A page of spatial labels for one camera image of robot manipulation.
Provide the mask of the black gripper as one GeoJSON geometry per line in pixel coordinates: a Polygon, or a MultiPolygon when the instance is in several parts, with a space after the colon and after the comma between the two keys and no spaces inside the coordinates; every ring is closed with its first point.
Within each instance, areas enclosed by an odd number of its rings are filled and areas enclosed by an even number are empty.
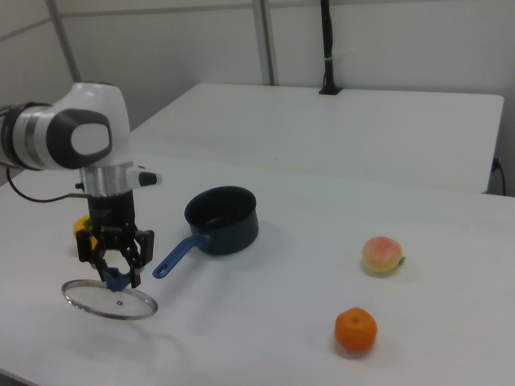
{"type": "Polygon", "coordinates": [[[137,288],[141,272],[153,259],[155,233],[137,229],[134,195],[89,196],[88,206],[92,231],[83,228],[76,233],[80,262],[88,262],[105,281],[106,249],[118,250],[129,266],[130,285],[137,288]]]}

